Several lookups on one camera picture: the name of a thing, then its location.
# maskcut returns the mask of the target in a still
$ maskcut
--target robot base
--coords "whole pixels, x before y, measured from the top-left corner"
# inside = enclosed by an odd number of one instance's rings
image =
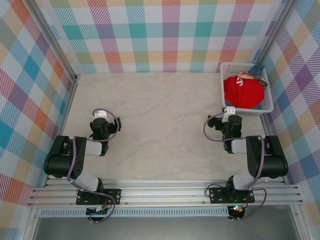
[[[225,187],[211,187],[209,188],[210,203],[212,204],[253,204],[255,202],[255,196],[253,191],[241,191],[246,196],[242,194],[231,201],[227,195],[227,190]]]
[[[104,184],[100,178],[98,178],[98,187],[96,192],[97,193],[103,193],[110,195],[111,197],[114,198],[115,200],[115,205],[120,204],[120,199],[121,199],[121,189],[119,188],[109,188],[109,189],[104,189]],[[113,204],[112,200],[110,198],[107,198],[105,196],[101,196],[98,194],[86,192],[86,191],[81,191],[77,190],[76,191],[76,205],[102,205],[102,206],[107,206]]]

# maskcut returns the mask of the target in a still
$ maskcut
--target plaid wallpaper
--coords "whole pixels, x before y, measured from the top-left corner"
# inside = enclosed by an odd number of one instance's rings
[[[222,62],[250,62],[286,2],[270,16],[279,0],[49,1],[86,73],[219,72]],[[272,20],[269,29],[263,28],[267,19]]]
[[[298,184],[308,227],[320,239],[320,1],[300,0],[266,61],[268,115]]]
[[[0,240],[21,234],[71,85],[23,0],[0,0]]]

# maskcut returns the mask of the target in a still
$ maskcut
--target beige tabletop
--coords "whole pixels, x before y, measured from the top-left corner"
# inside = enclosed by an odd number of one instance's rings
[[[85,157],[84,168],[99,178],[226,180],[247,167],[246,155],[228,154],[203,134],[208,114],[223,108],[219,73],[83,74],[64,135],[88,137],[96,108],[122,122],[105,156]],[[242,136],[249,135],[264,136],[259,116],[242,116]]]

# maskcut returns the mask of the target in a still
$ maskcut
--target white plastic basket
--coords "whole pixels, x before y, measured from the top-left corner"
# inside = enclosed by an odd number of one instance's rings
[[[248,62],[223,62],[220,66],[220,77],[221,77],[221,96],[222,105],[227,107],[225,101],[225,90],[224,90],[224,80],[229,77],[238,75],[241,72],[248,72],[255,64]],[[262,77],[268,84],[264,90],[264,100],[260,103],[261,109],[251,109],[251,108],[235,108],[235,113],[241,113],[246,115],[260,115],[264,113],[270,113],[274,110],[274,103],[272,101],[270,83],[268,80],[266,69],[262,70]]]

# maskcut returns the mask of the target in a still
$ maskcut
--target metal frame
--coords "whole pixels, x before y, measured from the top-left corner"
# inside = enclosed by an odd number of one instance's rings
[[[230,206],[230,203],[211,204],[205,196],[210,181],[170,180],[108,180],[102,179],[108,189],[122,189],[117,208],[125,207],[203,207]],[[215,181],[223,185],[226,181]],[[260,182],[260,188],[268,192],[266,205],[300,205],[302,197],[296,185],[286,185],[282,180]],[[260,205],[264,193],[254,191],[255,203]],[[76,189],[64,179],[49,178],[43,188],[35,188],[29,201],[32,208],[98,207],[97,205],[76,205]]]
[[[105,212],[95,214],[105,217]],[[85,207],[41,208],[40,218],[87,218],[90,215]],[[126,207],[116,208],[111,218],[162,218],[162,217],[228,217],[227,206],[179,206],[179,207]]]
[[[40,8],[35,3],[34,0],[23,0],[24,4],[29,9],[30,13],[32,14],[33,18],[35,19],[36,23],[38,24],[41,32],[45,36],[46,40],[48,41],[50,47],[54,51],[55,55],[59,59],[62,67],[64,68],[65,73],[68,77],[75,82],[77,79],[77,75],[72,69],[69,60],[67,59],[64,51],[61,49],[58,40],[55,37],[55,34],[52,32],[51,27],[48,25],[45,17],[43,16]]]
[[[271,8],[270,10],[268,11],[268,16],[265,18],[264,22],[263,22],[263,25],[260,29],[260,33],[259,35],[257,36],[256,40],[255,40],[255,43],[251,49],[251,53],[250,53],[250,56],[248,58],[248,62],[253,62],[254,61],[254,58],[257,54],[257,51],[259,50],[259,47],[265,37],[265,34],[266,32],[268,31],[269,29],[269,26],[275,16],[275,14],[277,13],[277,10],[281,4],[282,0],[274,0],[273,3],[271,4]]]
[[[66,105],[66,109],[65,109],[65,113],[62,119],[62,123],[61,123],[61,127],[60,130],[58,132],[59,135],[61,135],[64,132],[65,126],[66,126],[66,122],[68,119],[68,115],[70,112],[70,108],[73,102],[73,99],[75,97],[75,93],[76,93],[76,89],[78,86],[78,80],[79,80],[79,75],[76,76],[75,81],[72,83],[72,87],[71,87],[71,91],[70,91],[70,97],[68,100],[68,103]],[[43,180],[42,185],[45,186],[47,184],[48,181],[48,176],[46,176],[46,178]],[[38,219],[39,219],[39,214],[41,212],[41,208],[38,207],[34,207],[31,208],[32,211],[30,211],[29,214],[29,220],[28,222],[25,223],[25,228],[22,230],[22,234],[21,234],[21,240],[31,240],[34,236],[35,230],[36,230],[36,226],[38,223]]]
[[[67,52],[70,54],[70,57],[73,60],[73,64],[74,64],[76,70],[78,71],[77,73],[78,74],[84,73],[82,65],[81,65],[73,47],[71,46],[71,43],[67,37],[67,34],[64,31],[64,28],[62,27],[61,22],[59,21],[58,16],[56,15],[56,12],[55,12],[54,7],[52,6],[50,0],[42,0],[42,3],[44,5],[44,8],[45,8],[47,14],[49,15],[51,21],[53,22],[55,29],[59,33],[60,38],[61,38],[63,44],[65,45]]]
[[[271,51],[271,48],[273,47],[278,37],[280,36],[291,13],[295,9],[298,2],[299,0],[287,0],[286,5],[284,6],[278,20],[275,23],[274,29],[270,37],[268,38],[263,50],[261,51],[259,57],[256,60],[257,63],[264,63],[267,60],[267,57]]]
[[[267,114],[266,113],[261,114],[260,118],[261,118],[263,130],[264,130],[265,134],[272,135],[271,126],[268,121]],[[287,176],[283,177],[283,181],[286,185],[290,184]],[[296,228],[298,230],[298,233],[300,235],[300,238],[302,240],[312,240],[310,232],[309,232],[307,224],[306,224],[306,221],[303,216],[302,206],[292,204],[292,205],[290,205],[290,207],[291,207],[293,219],[294,219]]]

